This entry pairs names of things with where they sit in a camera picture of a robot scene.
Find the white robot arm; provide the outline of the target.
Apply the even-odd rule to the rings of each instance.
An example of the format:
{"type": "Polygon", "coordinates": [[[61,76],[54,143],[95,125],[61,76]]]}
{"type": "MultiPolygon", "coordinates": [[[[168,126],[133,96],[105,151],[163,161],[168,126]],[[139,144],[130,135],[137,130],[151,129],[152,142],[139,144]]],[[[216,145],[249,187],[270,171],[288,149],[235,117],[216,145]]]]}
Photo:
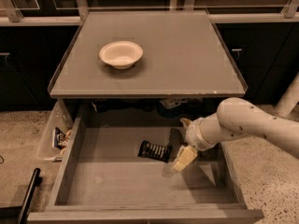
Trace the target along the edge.
{"type": "Polygon", "coordinates": [[[299,123],[285,119],[298,102],[299,74],[275,106],[275,116],[246,100],[228,98],[219,104],[216,113],[206,118],[182,118],[187,146],[179,148],[171,170],[179,173],[195,160],[199,151],[247,135],[260,137],[298,159],[299,123]]]}

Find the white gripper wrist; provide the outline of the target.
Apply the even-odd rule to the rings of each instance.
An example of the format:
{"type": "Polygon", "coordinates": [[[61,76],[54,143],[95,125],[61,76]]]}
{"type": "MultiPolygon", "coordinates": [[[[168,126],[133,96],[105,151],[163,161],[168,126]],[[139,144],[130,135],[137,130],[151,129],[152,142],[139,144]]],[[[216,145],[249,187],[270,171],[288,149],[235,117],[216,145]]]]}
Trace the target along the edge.
{"type": "Polygon", "coordinates": [[[178,154],[172,163],[171,171],[173,173],[179,173],[185,169],[192,161],[197,157],[198,151],[206,151],[212,149],[215,143],[209,143],[202,135],[200,124],[203,118],[196,120],[190,120],[181,118],[179,121],[182,123],[186,130],[185,139],[188,146],[181,146],[178,150],[178,154]]]}

